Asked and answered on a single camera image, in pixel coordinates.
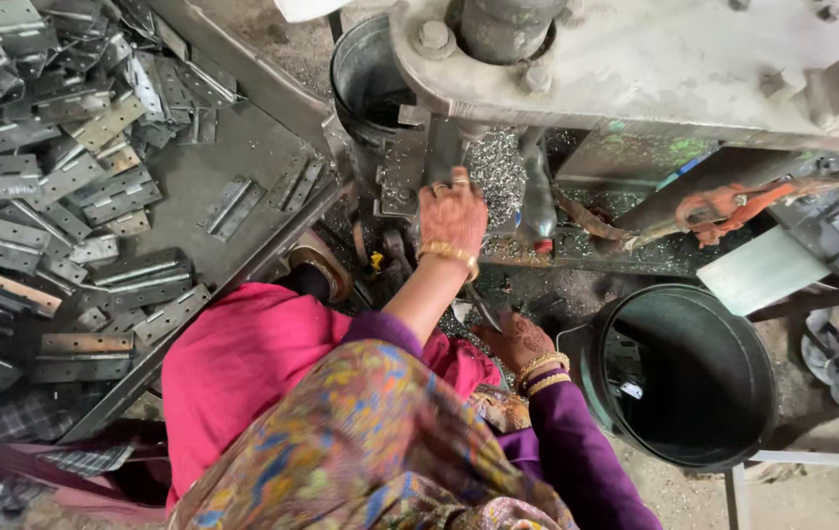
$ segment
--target woman's left hand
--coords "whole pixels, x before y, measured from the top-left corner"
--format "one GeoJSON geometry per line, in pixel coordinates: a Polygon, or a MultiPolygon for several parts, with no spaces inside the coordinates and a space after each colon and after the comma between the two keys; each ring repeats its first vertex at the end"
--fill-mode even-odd
{"type": "Polygon", "coordinates": [[[437,182],[419,191],[419,235],[423,243],[439,241],[478,258],[488,225],[482,189],[466,168],[452,168],[452,185],[437,182]]]}

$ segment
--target bangle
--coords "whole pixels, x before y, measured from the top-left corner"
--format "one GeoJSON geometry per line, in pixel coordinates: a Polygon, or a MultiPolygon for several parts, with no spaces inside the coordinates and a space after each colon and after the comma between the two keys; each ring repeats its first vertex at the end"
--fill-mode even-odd
{"type": "Polygon", "coordinates": [[[543,389],[549,387],[550,385],[555,385],[557,383],[563,383],[564,381],[569,381],[570,376],[565,373],[555,373],[554,375],[548,377],[547,379],[541,379],[537,381],[533,387],[528,389],[528,397],[531,398],[537,392],[543,391],[543,389]]]}
{"type": "Polygon", "coordinates": [[[429,241],[424,243],[420,247],[419,252],[417,252],[417,262],[426,254],[435,254],[442,258],[464,261],[466,266],[469,267],[469,278],[466,279],[466,283],[472,283],[478,277],[478,258],[475,258],[461,248],[455,248],[451,244],[442,241],[429,241]]]}
{"type": "Polygon", "coordinates": [[[515,390],[520,393],[521,385],[524,383],[528,374],[536,370],[538,367],[551,362],[559,362],[564,365],[567,371],[570,371],[570,358],[560,352],[551,352],[549,354],[534,357],[524,365],[524,368],[522,368],[521,372],[518,374],[518,378],[515,379],[515,390]]]}

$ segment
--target purple sleeve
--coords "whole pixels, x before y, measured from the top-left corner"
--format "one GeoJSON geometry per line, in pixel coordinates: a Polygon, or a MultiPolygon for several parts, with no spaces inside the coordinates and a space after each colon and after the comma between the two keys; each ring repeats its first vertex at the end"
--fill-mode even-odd
{"type": "MultiPolygon", "coordinates": [[[[531,384],[555,373],[566,372],[547,371],[531,384]]],[[[661,528],[593,423],[576,385],[564,381],[546,387],[531,397],[529,409],[544,478],[581,530],[661,528]]]]}
{"type": "Polygon", "coordinates": [[[351,327],[341,339],[341,344],[369,339],[393,344],[422,360],[422,344],[400,319],[387,313],[367,311],[357,315],[351,320],[351,327]]]}

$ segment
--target checkered cloth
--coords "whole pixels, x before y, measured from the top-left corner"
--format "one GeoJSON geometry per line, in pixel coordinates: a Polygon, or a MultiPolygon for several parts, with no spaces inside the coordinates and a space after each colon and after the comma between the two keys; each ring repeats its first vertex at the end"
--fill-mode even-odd
{"type": "MultiPolygon", "coordinates": [[[[58,440],[102,397],[102,392],[83,392],[64,409],[64,403],[54,400],[51,393],[36,390],[0,406],[0,441],[58,440]]],[[[97,451],[51,451],[38,454],[37,458],[80,476],[99,476],[118,469],[132,450],[131,444],[124,444],[97,451]]],[[[13,527],[31,500],[52,491],[53,488],[25,476],[0,470],[0,528],[13,527]]]]}

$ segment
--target metal bucket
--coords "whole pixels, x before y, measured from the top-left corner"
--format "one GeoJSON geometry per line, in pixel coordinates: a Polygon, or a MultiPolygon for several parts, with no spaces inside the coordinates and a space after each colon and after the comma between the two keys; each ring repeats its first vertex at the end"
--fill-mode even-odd
{"type": "Polygon", "coordinates": [[[574,328],[557,348],[578,365],[591,413],[629,444],[709,472],[745,461],[769,436],[777,410],[769,357],[750,322],[709,292],[643,289],[603,307],[589,329],[591,341],[574,328]],[[641,384],[620,390],[632,379],[641,384]]]}
{"type": "Polygon", "coordinates": [[[338,40],[331,55],[331,90],[344,128],[382,155],[386,141],[401,127],[400,105],[416,104],[397,70],[385,14],[362,21],[338,40]]]}

